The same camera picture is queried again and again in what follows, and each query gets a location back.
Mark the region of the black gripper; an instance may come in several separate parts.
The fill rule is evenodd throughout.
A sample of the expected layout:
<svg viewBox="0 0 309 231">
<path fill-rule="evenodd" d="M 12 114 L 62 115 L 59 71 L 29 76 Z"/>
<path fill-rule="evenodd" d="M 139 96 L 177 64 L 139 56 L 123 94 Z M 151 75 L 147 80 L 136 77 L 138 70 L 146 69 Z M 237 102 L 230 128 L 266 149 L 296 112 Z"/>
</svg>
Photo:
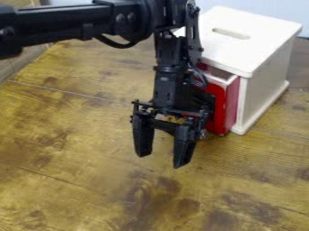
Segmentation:
<svg viewBox="0 0 309 231">
<path fill-rule="evenodd" d="M 207 79 L 198 68 L 203 47 L 199 39 L 161 32 L 154 36 L 154 97 L 134 101 L 132 138 L 139 157 L 152 152 L 155 129 L 174 134 L 174 168 L 190 163 L 198 139 L 203 139 L 209 114 L 190 109 L 191 89 L 206 88 Z"/>
</svg>

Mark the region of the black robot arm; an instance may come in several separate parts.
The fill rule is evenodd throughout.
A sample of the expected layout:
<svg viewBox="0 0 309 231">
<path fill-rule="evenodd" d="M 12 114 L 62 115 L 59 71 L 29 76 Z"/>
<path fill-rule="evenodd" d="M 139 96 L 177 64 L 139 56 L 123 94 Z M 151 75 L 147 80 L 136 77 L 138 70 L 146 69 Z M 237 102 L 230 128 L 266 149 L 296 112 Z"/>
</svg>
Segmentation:
<svg viewBox="0 0 309 231">
<path fill-rule="evenodd" d="M 21 9 L 0 4 L 0 59 L 49 42 L 95 39 L 127 49 L 154 37 L 154 97 L 132 102 L 134 148 L 144 157 L 152 152 L 155 130 L 173 134 L 175 168 L 190 163 L 215 110 L 199 69 L 199 12 L 194 0 L 92 0 Z"/>
</svg>

